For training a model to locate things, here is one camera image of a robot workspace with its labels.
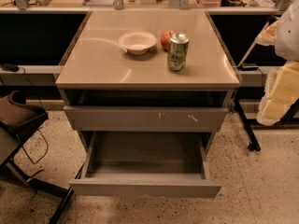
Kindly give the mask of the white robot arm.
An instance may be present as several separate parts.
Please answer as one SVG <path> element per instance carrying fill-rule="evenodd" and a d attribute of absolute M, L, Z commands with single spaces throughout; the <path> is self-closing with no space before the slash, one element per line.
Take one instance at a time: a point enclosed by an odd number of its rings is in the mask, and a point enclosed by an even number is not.
<path fill-rule="evenodd" d="M 255 38 L 262 46 L 273 45 L 286 62 L 267 75 L 257 121 L 265 126 L 279 122 L 299 99 L 299 0 Z"/>

